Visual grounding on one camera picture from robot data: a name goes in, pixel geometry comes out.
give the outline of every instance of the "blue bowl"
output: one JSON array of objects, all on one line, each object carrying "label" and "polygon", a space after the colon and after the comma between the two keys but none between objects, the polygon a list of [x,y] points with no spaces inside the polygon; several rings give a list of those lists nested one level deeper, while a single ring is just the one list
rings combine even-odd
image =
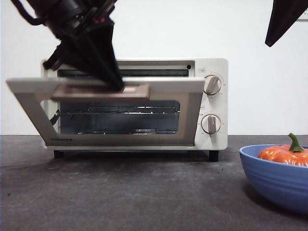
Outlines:
[{"label": "blue bowl", "polygon": [[273,145],[251,145],[240,149],[245,175],[255,190],[268,200],[308,214],[308,167],[257,158],[261,150]]}]

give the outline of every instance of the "toaster oven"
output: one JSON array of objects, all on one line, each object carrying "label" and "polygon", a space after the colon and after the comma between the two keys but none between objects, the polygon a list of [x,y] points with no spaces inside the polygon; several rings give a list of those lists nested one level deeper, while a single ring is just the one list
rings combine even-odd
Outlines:
[{"label": "toaster oven", "polygon": [[227,148],[228,62],[220,58],[118,60],[122,92],[62,65],[8,86],[54,157],[65,151]]}]

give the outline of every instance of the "oven foot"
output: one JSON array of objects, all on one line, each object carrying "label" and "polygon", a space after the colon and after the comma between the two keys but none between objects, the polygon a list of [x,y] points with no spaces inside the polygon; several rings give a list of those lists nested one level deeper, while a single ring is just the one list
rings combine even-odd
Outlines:
[{"label": "oven foot", "polygon": [[54,159],[60,159],[64,157],[64,152],[60,151],[53,151],[53,158]]},{"label": "oven foot", "polygon": [[209,160],[211,162],[217,162],[218,161],[218,154],[219,154],[218,150],[210,150],[209,151]]}]

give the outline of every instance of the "temperature knob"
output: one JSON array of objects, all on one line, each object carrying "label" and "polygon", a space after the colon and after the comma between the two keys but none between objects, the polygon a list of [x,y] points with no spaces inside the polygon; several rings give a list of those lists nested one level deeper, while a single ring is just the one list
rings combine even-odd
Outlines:
[{"label": "temperature knob", "polygon": [[220,129],[220,120],[215,115],[206,115],[201,121],[203,131],[208,134],[214,134]]},{"label": "temperature knob", "polygon": [[221,87],[220,79],[217,75],[208,75],[205,77],[204,93],[215,95]]}]

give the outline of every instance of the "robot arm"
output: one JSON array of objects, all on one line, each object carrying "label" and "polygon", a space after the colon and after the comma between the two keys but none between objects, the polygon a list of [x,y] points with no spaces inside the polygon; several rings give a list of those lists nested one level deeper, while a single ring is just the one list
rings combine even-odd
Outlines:
[{"label": "robot arm", "polygon": [[27,0],[38,18],[32,18],[19,0],[11,0],[32,25],[44,24],[61,40],[45,69],[68,64],[109,84],[124,87],[112,46],[114,22],[109,18],[116,0]]}]

